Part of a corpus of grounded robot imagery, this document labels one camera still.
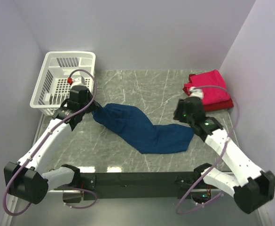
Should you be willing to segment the blue t shirt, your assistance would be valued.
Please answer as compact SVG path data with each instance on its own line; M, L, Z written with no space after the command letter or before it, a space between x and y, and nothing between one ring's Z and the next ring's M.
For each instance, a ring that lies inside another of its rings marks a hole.
M194 136L192 128L179 124L153 124L139 108L107 104L92 112L93 119L120 136L141 154L184 152Z

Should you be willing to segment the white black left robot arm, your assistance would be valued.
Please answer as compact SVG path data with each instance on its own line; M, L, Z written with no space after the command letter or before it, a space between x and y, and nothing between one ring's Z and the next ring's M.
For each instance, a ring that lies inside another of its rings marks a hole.
M73 86L69 98L56 110L47 130L34 146L17 163L8 162L4 167L5 194L38 204L48 191L60 186L78 188L81 184L79 168L64 164L47 173L44 168L54 151L82 121L83 116L97 107L87 87Z

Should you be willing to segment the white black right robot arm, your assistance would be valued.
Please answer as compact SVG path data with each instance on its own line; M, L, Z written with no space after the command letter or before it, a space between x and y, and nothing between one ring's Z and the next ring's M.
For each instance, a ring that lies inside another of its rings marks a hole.
M219 155L213 165L205 163L195 168L194 183L183 198L196 186L203 188L211 185L233 197L239 209L246 214L273 200L275 175L252 162L232 141L218 120L206 116L200 98L180 99L174 119L187 123Z

